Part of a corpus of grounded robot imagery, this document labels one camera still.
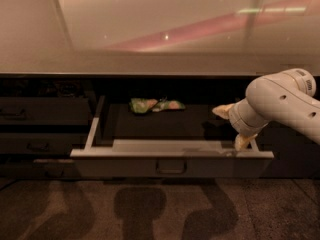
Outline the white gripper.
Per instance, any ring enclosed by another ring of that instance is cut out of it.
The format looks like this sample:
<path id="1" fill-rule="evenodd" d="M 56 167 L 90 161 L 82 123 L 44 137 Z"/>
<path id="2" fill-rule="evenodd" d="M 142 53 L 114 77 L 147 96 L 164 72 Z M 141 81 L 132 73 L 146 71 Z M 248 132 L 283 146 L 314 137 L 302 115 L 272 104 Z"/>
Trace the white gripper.
<path id="1" fill-rule="evenodd" d="M 236 151 L 244 150 L 267 124 L 268 121 L 259 115 L 247 101 L 219 105 L 212 113 L 230 121 L 232 127 L 239 133 L 235 138 Z"/>

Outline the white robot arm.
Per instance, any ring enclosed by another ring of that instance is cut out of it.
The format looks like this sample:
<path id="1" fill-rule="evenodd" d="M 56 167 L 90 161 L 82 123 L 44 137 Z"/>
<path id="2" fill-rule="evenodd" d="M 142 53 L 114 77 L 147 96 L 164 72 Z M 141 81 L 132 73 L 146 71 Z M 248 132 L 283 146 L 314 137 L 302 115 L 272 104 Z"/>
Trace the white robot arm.
<path id="1" fill-rule="evenodd" d="M 237 131 L 234 147 L 245 149 L 269 122 L 275 121 L 320 143 L 320 101 L 314 98 L 316 81 L 305 69 L 264 75 L 246 88 L 245 98 L 219 105 L 212 112 Z"/>

